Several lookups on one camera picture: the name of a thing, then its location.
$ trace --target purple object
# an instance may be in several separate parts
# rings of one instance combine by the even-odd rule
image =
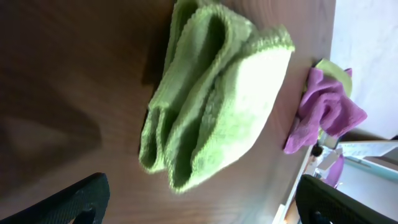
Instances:
[[[341,82],[311,68],[307,91],[298,108],[299,124],[293,128],[284,148],[286,154],[297,152],[302,146],[317,143],[319,127],[339,138],[367,117],[366,112],[350,100]]]
[[[343,172],[344,156],[340,155],[337,161],[331,166],[328,177],[324,180],[327,185],[336,188],[341,173]]]

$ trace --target tabletop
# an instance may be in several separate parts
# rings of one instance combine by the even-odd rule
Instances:
[[[252,149],[175,195],[137,162],[173,1],[1,1],[0,218],[105,172],[104,223],[271,223],[304,158],[282,147],[308,69],[329,57],[335,1],[224,3],[259,29],[285,25],[296,51]]]

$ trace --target white floor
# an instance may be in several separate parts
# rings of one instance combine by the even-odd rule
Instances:
[[[353,68],[351,99],[368,118],[358,126],[398,134],[398,0],[336,0],[331,61]]]

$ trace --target cloth fold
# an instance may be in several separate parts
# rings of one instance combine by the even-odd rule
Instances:
[[[139,161],[182,193],[254,144],[294,50],[284,27],[259,32],[215,1],[179,0],[164,77],[148,106]]]
[[[367,117],[365,111],[347,97],[343,84],[334,77],[324,75],[319,68],[310,69],[307,91],[300,102],[298,116],[300,122],[287,139],[286,154],[315,144],[320,127],[330,136],[338,138]]]

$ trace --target wooden table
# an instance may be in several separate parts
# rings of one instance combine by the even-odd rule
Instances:
[[[304,151],[282,146],[312,64],[330,54],[335,1],[229,0],[296,45],[266,127],[238,162],[184,195],[137,162],[159,83],[171,0],[0,3],[0,218],[94,173],[111,187],[104,223],[270,223]]]

